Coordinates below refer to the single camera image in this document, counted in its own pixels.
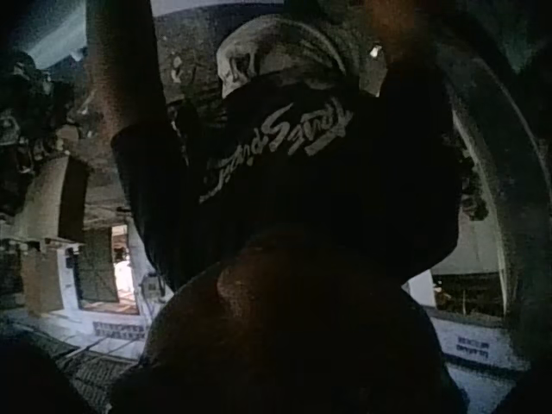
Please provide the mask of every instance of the person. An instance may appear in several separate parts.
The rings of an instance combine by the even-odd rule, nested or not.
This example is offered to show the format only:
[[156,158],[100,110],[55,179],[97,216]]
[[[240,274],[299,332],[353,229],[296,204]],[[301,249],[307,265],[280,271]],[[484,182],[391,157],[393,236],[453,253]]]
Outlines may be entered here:
[[461,194],[421,1],[364,3],[387,63],[377,97],[359,87],[367,45],[320,13],[246,23],[216,56],[226,125],[185,148],[149,1],[87,3],[122,185],[176,291],[112,412],[464,412],[401,288],[455,248]]

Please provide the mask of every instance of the painted wall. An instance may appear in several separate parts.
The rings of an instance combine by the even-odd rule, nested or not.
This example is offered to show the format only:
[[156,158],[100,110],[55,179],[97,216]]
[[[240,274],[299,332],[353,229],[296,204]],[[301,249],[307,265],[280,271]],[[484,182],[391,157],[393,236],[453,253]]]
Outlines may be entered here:
[[460,214],[460,237],[456,250],[431,269],[433,274],[494,273],[499,271],[496,223],[493,217],[471,222]]

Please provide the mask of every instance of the hand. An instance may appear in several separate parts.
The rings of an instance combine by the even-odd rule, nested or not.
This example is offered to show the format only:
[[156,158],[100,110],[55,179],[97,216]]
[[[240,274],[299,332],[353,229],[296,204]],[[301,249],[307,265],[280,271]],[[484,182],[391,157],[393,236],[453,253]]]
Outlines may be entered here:
[[438,13],[435,0],[364,0],[364,9],[388,63],[430,49],[428,17]]

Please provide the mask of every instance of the wall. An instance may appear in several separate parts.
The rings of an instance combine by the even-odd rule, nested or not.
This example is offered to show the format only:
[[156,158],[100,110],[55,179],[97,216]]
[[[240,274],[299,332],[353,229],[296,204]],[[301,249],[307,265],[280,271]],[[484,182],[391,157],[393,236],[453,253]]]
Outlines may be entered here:
[[138,230],[132,219],[127,221],[129,232],[129,251],[130,263],[132,266],[133,279],[135,282],[136,303],[140,309],[140,314],[145,317],[148,325],[151,325],[157,314],[162,309],[163,305],[170,300],[173,292],[167,287],[164,297],[146,298],[142,291],[142,282],[149,274],[154,273],[154,267],[149,263],[146,256],[146,249],[142,243]]
[[431,269],[433,274],[497,273],[499,271],[498,243],[494,218],[471,222],[460,214],[460,237],[456,250],[442,263]]

